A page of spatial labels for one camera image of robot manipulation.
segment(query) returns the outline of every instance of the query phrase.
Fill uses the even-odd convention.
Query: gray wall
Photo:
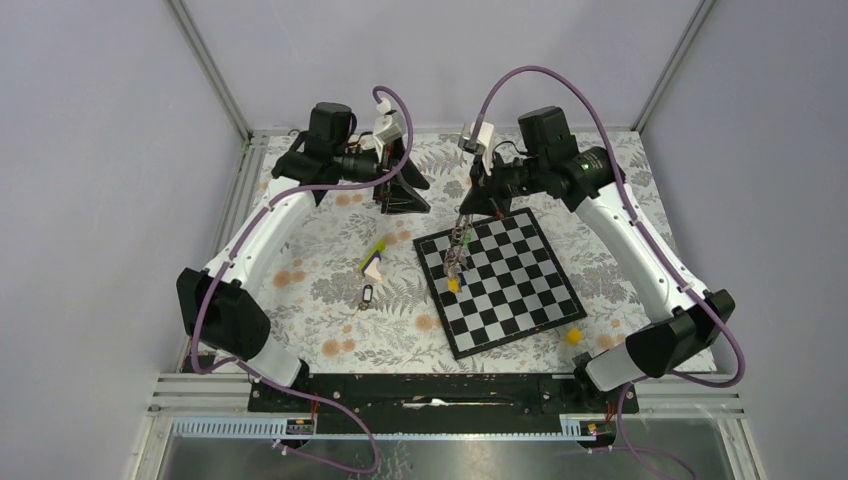
[[[455,127],[474,119],[501,75],[529,63],[579,85],[605,124],[630,126],[698,0],[186,3],[254,128],[305,124],[319,101],[372,122],[376,83],[403,95],[416,125]],[[487,120],[515,125],[559,104],[575,112],[574,125],[591,124],[553,80],[522,77],[501,90]]]
[[[119,478],[240,141],[162,1],[0,7],[0,478]]]
[[[737,300],[770,479],[844,477],[846,24],[841,0],[719,2],[644,136],[683,257]]]

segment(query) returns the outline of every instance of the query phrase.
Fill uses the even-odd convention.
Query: floral tablecloth
[[[517,132],[500,137],[522,147]],[[611,138],[644,212],[673,246],[638,134],[613,132]],[[256,200],[293,139],[271,138]],[[421,192],[432,207],[429,215],[382,216],[370,190],[330,192],[271,265],[256,300],[271,318],[274,338],[309,363],[311,372],[569,372],[576,355],[597,355],[648,323],[633,287],[601,240],[561,202],[539,194],[516,199],[513,207],[533,209],[588,318],[454,360],[412,240],[450,228],[456,220],[454,209],[470,184],[471,160],[461,154],[456,139],[415,136],[412,161],[431,184]],[[577,140],[581,150],[601,144],[592,133],[577,134]],[[514,155],[509,146],[500,151],[507,159]],[[356,313],[366,284],[357,265],[381,238],[388,245],[381,264],[384,282],[374,286],[371,308]],[[572,327],[583,334],[576,347],[563,340]],[[713,371],[715,363],[702,352],[681,368]]]

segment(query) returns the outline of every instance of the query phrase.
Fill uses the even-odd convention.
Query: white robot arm
[[[496,152],[486,151],[493,135],[490,124],[482,125],[480,131],[485,133],[476,142],[470,140],[471,128],[463,129],[460,147],[476,157],[471,167],[472,187],[460,213],[503,216],[509,212],[513,197],[539,192],[562,199],[607,246],[636,289],[651,321],[597,357],[575,359],[578,380],[595,392],[608,392],[640,377],[661,377],[711,345],[718,328],[687,290],[695,292],[724,322],[735,308],[732,297],[724,290],[710,292],[683,265],[644,217],[626,184],[624,192],[637,217],[633,219],[625,210],[612,170],[618,167],[611,164],[606,150],[594,147],[580,152],[565,115],[557,107],[527,113],[518,122],[527,156],[510,164],[505,164]],[[492,159],[489,168],[486,158]],[[686,289],[678,286],[654,254],[639,231],[639,223],[685,280]]]
[[[274,382],[292,385],[305,363],[271,336],[270,320],[254,298],[272,257],[323,200],[326,190],[293,193],[281,200],[280,195],[302,185],[329,188],[340,180],[368,182],[394,168],[404,154],[405,122],[387,99],[377,110],[381,115],[374,122],[376,148],[363,150],[348,143],[350,128],[356,124],[350,108],[334,103],[316,105],[309,130],[277,161],[274,178],[249,220],[202,271],[187,268],[178,278],[177,293],[189,336],[212,283],[210,274],[214,273],[210,272],[228,266],[212,293],[200,339]],[[427,189],[429,184],[412,162],[407,162],[399,175],[374,188],[373,198],[382,213],[427,213],[429,205],[414,188]]]

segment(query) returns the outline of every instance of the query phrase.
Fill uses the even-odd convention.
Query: chessboard
[[[529,208],[472,224],[458,293],[448,290],[444,271],[450,233],[413,244],[455,358],[586,317]]]

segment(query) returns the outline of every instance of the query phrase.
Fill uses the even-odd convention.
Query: yellow cube
[[[583,340],[583,334],[580,333],[580,330],[576,328],[572,328],[565,334],[565,341],[568,342],[571,346],[577,345],[580,340]]]

